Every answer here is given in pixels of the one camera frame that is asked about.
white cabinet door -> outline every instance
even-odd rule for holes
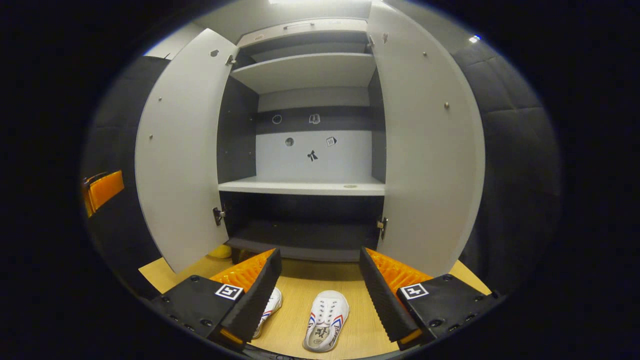
[[[379,0],[368,24],[387,125],[388,224],[378,250],[439,276],[460,256],[476,219],[480,114],[462,71],[424,28]]]
[[[136,186],[149,231],[174,272],[228,240],[216,168],[218,113],[237,47],[206,29],[167,65],[140,118]]]

bottom shelf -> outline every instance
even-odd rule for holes
[[[378,245],[374,224],[326,224],[252,220],[227,245],[252,252],[280,248],[283,258],[358,261],[360,247]]]

shoe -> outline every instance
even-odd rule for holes
[[[264,313],[260,318],[260,323],[258,323],[258,328],[253,333],[253,338],[256,339],[262,334],[262,324],[269,318],[269,316],[273,315],[278,309],[282,306],[282,293],[278,288],[273,288],[271,292],[271,297],[269,301],[267,301],[267,306],[264,308]]]
[[[343,294],[333,290],[321,292],[311,306],[307,336],[302,346],[313,352],[333,349],[347,316],[349,304]]]

yellow object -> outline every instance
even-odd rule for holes
[[[208,255],[218,259],[226,259],[231,256],[231,247],[222,244],[212,252],[208,253]]]
[[[122,171],[118,170],[91,183],[93,176],[85,181],[83,186],[84,205],[86,212],[91,217],[110,198],[124,189]]]
[[[220,331],[220,335],[224,336],[225,338],[233,341],[236,344],[241,345],[243,343],[243,341],[238,338],[236,335],[233,335],[229,330],[227,330],[226,328],[222,328],[222,330]]]
[[[275,249],[267,250],[262,254],[256,255],[250,259],[244,260],[242,263],[231,266],[230,268],[212,276],[213,281],[222,282],[223,284],[239,286],[244,288],[246,293],[255,282],[256,278],[262,271],[262,267],[267,263],[267,259]]]
[[[400,344],[406,344],[411,340],[414,340],[415,338],[417,338],[418,336],[422,335],[422,330],[417,329],[416,331],[413,331],[411,334],[403,337],[402,339],[400,339]]]
[[[373,263],[376,264],[376,267],[382,274],[382,277],[385,278],[387,286],[391,289],[391,292],[396,296],[396,299],[400,304],[402,304],[402,302],[397,295],[399,288],[433,279],[432,276],[424,274],[398,260],[394,260],[388,256],[380,254],[379,252],[371,249],[367,249],[367,252],[373,260]]]

screw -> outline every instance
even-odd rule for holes
[[[432,321],[429,322],[429,327],[438,327],[440,325],[442,325],[443,321],[440,319],[433,319]]]

